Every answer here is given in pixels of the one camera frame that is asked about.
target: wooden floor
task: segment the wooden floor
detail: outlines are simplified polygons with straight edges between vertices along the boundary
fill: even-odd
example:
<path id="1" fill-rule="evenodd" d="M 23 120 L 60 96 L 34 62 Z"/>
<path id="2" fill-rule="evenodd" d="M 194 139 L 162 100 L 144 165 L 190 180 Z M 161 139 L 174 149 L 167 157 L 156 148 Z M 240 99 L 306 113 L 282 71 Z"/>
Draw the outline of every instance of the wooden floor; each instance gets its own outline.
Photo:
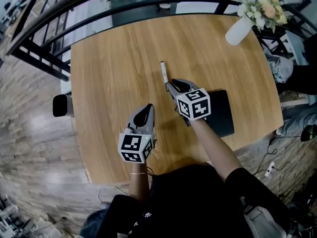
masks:
<path id="1" fill-rule="evenodd" d="M 0 54 L 4 49 L 5 45 L 0 46 Z M 0 69 L 0 119 L 9 120 L 0 128 L 2 194 L 12 198 L 25 218 L 38 220 L 49 213 L 56 220 L 66 216 L 82 225 L 90 213 L 102 208 L 96 198 L 99 186 L 90 182 L 81 159 L 75 120 L 52 115 L 52 99 L 59 93 L 59 80 L 14 57 L 6 57 Z M 257 170 L 269 138 L 236 151 L 250 172 Z M 257 175 L 274 193 L 283 193 L 285 202 L 317 167 L 316 139 L 302 143 L 297 138 L 283 138 L 269 152 L 277 148 L 278 156 L 290 144 L 276 161 L 278 168 L 291 162 L 286 173 L 287 167 L 273 172 L 270 178 L 263 178 L 263 172 Z M 266 156 L 260 170 L 275 157 Z M 128 189 L 128 184 L 117 186 L 125 192 Z M 116 193 L 113 188 L 104 188 L 102 201 L 110 202 Z M 73 234 L 79 232 L 79 227 L 69 222 L 57 225 L 63 227 Z"/>

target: pink flower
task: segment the pink flower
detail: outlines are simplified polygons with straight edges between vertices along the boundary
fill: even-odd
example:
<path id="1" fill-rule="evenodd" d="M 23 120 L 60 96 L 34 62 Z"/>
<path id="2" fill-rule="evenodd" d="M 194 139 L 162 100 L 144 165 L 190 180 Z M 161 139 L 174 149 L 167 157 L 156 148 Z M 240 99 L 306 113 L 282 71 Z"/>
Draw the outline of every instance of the pink flower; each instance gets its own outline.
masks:
<path id="1" fill-rule="evenodd" d="M 270 3 L 265 3 L 262 5 L 262 8 L 264 10 L 264 14 L 268 17 L 268 18 L 275 18 L 275 8 L 273 7 L 272 4 Z"/>

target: wooden table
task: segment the wooden table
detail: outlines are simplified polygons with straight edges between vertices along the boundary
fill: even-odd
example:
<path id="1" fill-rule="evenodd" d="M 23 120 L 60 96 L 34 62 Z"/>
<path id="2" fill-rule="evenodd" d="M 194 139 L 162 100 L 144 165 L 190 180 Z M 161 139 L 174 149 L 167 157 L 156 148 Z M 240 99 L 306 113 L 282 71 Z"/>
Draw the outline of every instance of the wooden table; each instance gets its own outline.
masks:
<path id="1" fill-rule="evenodd" d="M 94 183 L 129 180 L 130 164 L 117 152 L 130 114 L 152 103 L 157 144 L 148 158 L 155 174 L 208 160 L 193 129 L 174 111 L 169 79 L 228 93 L 235 133 L 223 140 L 236 150 L 283 125 L 270 68 L 251 31 L 238 46 L 225 40 L 237 20 L 224 15 L 177 15 L 113 28 L 71 48 L 71 84 L 81 154 Z"/>

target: person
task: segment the person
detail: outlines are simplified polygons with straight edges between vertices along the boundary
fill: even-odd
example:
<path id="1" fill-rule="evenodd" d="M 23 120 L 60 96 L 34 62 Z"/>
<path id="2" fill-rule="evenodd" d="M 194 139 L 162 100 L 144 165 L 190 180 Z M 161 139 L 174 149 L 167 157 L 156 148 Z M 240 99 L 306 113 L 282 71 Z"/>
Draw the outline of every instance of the person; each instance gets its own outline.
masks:
<path id="1" fill-rule="evenodd" d="M 8 10 L 8 8 L 10 7 L 11 3 L 10 2 L 7 2 L 5 5 L 4 5 L 4 9 L 5 10 Z"/>
<path id="2" fill-rule="evenodd" d="M 132 164 L 128 196 L 115 196 L 101 210 L 103 219 L 90 237 L 286 237 L 290 217 L 282 201 L 242 167 L 203 119 L 190 123 L 213 166 L 153 176 L 149 189 L 147 164 Z M 254 222 L 250 211 L 261 221 Z"/>

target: black metal railing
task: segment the black metal railing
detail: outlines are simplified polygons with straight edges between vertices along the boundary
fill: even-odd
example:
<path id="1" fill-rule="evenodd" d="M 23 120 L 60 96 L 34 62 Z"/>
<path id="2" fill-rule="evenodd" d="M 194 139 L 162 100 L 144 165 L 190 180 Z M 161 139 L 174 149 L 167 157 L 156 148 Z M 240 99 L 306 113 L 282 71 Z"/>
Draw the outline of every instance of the black metal railing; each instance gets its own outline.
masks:
<path id="1" fill-rule="evenodd" d="M 229 5 L 239 5 L 240 3 L 234 0 L 145 0 L 135 3 L 126 4 L 123 6 L 115 7 L 110 10 L 103 11 L 101 13 L 98 13 L 96 15 L 93 15 L 91 17 L 88 17 L 68 28 L 66 28 L 66 21 L 68 17 L 68 12 L 75 8 L 76 6 L 87 2 L 89 0 L 56 0 L 55 4 L 51 6 L 50 8 L 45 9 L 45 5 L 43 9 L 41 10 L 40 15 L 35 18 L 32 22 L 30 22 L 27 26 L 24 27 L 24 24 L 26 22 L 26 19 L 34 6 L 36 0 L 31 0 L 30 3 L 27 5 L 27 8 L 25 9 L 24 14 L 22 15 L 18 26 L 14 32 L 12 41 L 8 47 L 7 55 L 13 55 L 61 80 L 67 81 L 68 77 L 64 75 L 61 70 L 64 70 L 68 73 L 70 73 L 70 60 L 63 62 L 59 57 L 70 50 L 71 45 L 68 45 L 66 47 L 63 46 L 64 44 L 64 37 L 66 34 L 69 34 L 76 29 L 85 26 L 89 23 L 92 23 L 96 20 L 105 18 L 107 16 L 111 16 L 120 12 L 124 12 L 127 10 L 132 10 L 136 8 L 141 8 L 145 6 L 150 5 L 159 5 L 161 3 L 178 3 L 183 1 L 189 1 L 189 2 L 211 2 L 211 3 L 217 3 L 217 7 L 213 14 L 224 14 L 225 10 Z M 304 1 L 305 4 L 284 4 L 282 7 L 284 10 L 291 12 L 294 16 L 298 17 L 300 20 L 300 23 L 306 23 L 308 24 L 312 29 L 317 31 L 317 27 L 315 27 L 306 17 L 304 17 L 297 9 L 296 7 L 303 7 L 307 5 L 309 2 Z M 61 16 L 65 13 L 65 20 L 63 29 L 58 32 L 58 27 L 60 23 Z M 55 29 L 55 35 L 48 38 L 47 32 L 50 23 L 57 18 L 57 24 Z M 273 34 L 271 31 L 263 30 L 259 32 L 256 28 L 254 29 L 255 34 L 257 35 L 259 41 L 263 43 L 262 38 L 267 37 L 270 40 L 274 40 L 279 42 L 279 38 L 284 35 L 285 30 L 289 30 L 291 32 L 294 32 L 295 34 L 306 38 L 303 31 L 305 31 L 306 34 L 312 35 L 307 29 L 303 28 L 295 19 L 290 20 L 290 22 L 283 27 L 277 27 L 275 33 Z M 33 42 L 34 35 L 37 34 L 37 32 L 46 26 L 46 30 L 44 33 L 44 38 L 42 40 L 42 44 L 38 45 Z M 61 39 L 61 47 L 59 50 L 56 51 L 56 43 Z M 23 47 L 27 50 L 27 52 L 21 50 L 20 47 Z M 30 53 L 36 54 L 39 58 L 35 58 Z M 50 65 L 47 65 L 42 60 L 46 60 L 49 62 Z"/>

